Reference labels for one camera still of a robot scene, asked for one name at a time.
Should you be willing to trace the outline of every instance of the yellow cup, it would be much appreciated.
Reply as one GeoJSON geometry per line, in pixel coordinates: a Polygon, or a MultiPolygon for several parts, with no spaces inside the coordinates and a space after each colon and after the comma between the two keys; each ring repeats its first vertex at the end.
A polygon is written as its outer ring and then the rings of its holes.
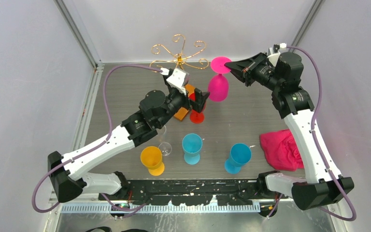
{"type": "Polygon", "coordinates": [[[158,176],[164,172],[163,154],[156,146],[148,146],[140,155],[142,164],[151,175],[158,176]]]}

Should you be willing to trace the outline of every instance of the wooden block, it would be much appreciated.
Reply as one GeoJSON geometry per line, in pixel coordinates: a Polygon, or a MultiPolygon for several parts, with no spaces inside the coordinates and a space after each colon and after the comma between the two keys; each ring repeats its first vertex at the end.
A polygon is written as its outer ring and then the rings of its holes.
{"type": "MultiPolygon", "coordinates": [[[[194,86],[187,84],[184,87],[188,91],[188,96],[194,93],[194,89],[195,89],[194,86]]],[[[179,111],[177,111],[176,114],[174,114],[174,118],[176,118],[179,121],[183,121],[183,119],[187,116],[188,112],[190,112],[190,110],[187,110],[182,107],[179,111]]]]}

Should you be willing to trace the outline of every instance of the table surface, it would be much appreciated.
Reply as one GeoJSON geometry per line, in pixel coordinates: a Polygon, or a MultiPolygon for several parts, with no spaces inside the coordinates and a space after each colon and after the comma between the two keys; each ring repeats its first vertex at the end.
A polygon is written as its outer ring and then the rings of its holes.
{"type": "MultiPolygon", "coordinates": [[[[87,133],[86,144],[108,132],[107,115],[102,97],[102,85],[106,73],[114,65],[106,65],[94,105],[93,115],[87,133]]],[[[187,68],[189,83],[205,91],[215,73],[207,68],[187,68]]],[[[257,178],[259,173],[273,170],[265,160],[259,144],[259,135],[270,131],[286,129],[271,102],[271,92],[258,83],[245,87],[232,74],[225,74],[229,82],[228,97],[222,102],[207,100],[205,120],[194,124],[189,114],[180,122],[172,118],[167,124],[167,142],[172,145],[170,155],[163,158],[165,171],[160,176],[151,176],[140,162],[140,153],[147,146],[158,146],[156,138],[137,148],[117,154],[93,168],[91,172],[109,174],[122,172],[127,179],[206,179],[206,178],[257,178]],[[196,165],[184,161],[182,139],[189,133],[196,133],[203,139],[201,159],[196,165]],[[238,174],[229,174],[224,161],[235,143],[244,143],[252,151],[251,160],[238,174]]],[[[107,83],[107,101],[113,126],[121,124],[128,116],[138,111],[139,102],[150,90],[168,93],[161,74],[138,68],[122,68],[114,73],[107,83]]],[[[295,177],[305,177],[303,169],[284,172],[295,177]]]]}

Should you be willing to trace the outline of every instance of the transparent glass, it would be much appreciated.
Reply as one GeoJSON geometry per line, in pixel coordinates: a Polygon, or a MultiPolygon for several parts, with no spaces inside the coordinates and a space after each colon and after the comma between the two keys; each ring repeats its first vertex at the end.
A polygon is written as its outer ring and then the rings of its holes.
{"type": "Polygon", "coordinates": [[[171,154],[172,150],[171,144],[168,143],[166,139],[167,139],[167,127],[164,126],[160,130],[157,129],[157,140],[160,144],[158,148],[160,149],[163,156],[168,156],[169,154],[171,154]]]}

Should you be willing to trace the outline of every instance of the floor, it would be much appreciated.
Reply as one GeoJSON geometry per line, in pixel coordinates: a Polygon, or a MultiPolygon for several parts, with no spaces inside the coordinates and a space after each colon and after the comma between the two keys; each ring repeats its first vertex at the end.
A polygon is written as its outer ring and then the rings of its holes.
{"type": "MultiPolygon", "coordinates": [[[[113,66],[105,66],[86,144],[108,132],[102,83],[106,73],[113,66]]],[[[205,70],[188,68],[186,71],[190,73],[189,83],[203,91],[215,75],[210,68],[205,70]]],[[[228,98],[223,102],[208,100],[203,123],[193,124],[189,117],[182,122],[172,118],[167,123],[167,142],[172,145],[173,151],[163,159],[165,171],[162,175],[151,176],[140,162],[140,153],[145,147],[159,145],[156,139],[114,156],[95,167],[92,172],[109,174],[120,171],[127,179],[194,179],[256,178],[259,173],[273,170],[265,160],[259,144],[259,135],[286,129],[286,125],[272,105],[271,92],[257,83],[245,87],[231,74],[226,74],[226,77],[229,82],[228,98]],[[188,133],[196,133],[203,139],[201,160],[196,165],[188,165],[184,161],[181,141],[188,133]],[[235,143],[245,143],[250,146],[252,158],[238,174],[229,174],[224,169],[224,161],[235,143]]],[[[122,68],[115,71],[107,85],[107,100],[114,127],[136,112],[139,102],[146,93],[155,89],[168,92],[160,74],[136,68],[122,68]]],[[[283,173],[295,177],[305,176],[304,170],[283,173]]]]}
{"type": "Polygon", "coordinates": [[[258,213],[136,214],[114,220],[110,214],[61,214],[57,232],[86,232],[97,227],[112,232],[142,229],[148,232],[330,232],[335,231],[328,214],[319,209],[306,212],[293,202],[280,202],[278,212],[267,220],[258,213]]]}

